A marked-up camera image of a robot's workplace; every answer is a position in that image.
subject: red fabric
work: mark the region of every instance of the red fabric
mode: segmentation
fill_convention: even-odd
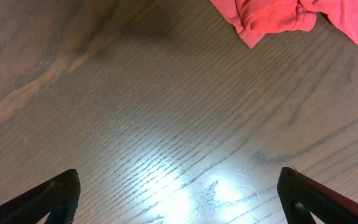
[[[313,28],[316,12],[358,44],[358,0],[211,0],[225,20],[253,47],[265,33]]]

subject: black object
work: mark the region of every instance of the black object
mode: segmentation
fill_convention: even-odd
[[[310,212],[325,223],[358,223],[358,203],[289,167],[277,191],[289,224],[315,224]]]
[[[80,193],[77,171],[69,169],[0,205],[0,223],[37,223],[49,212],[45,224],[73,223]]]

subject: red cloth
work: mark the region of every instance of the red cloth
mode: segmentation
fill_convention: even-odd
[[[265,33],[313,28],[316,12],[358,44],[358,0],[211,0],[225,20],[253,47]]]

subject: dark wood stain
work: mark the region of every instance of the dark wood stain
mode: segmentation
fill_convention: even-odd
[[[251,50],[207,0],[0,1],[0,204],[75,168],[75,223],[283,223],[283,166],[358,202],[358,46],[322,16]]]

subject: brown wooden surface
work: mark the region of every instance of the brown wooden surface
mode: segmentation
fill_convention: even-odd
[[[0,204],[77,169],[75,223],[285,223],[280,169],[358,202],[358,46],[254,49],[208,0],[0,0]]]

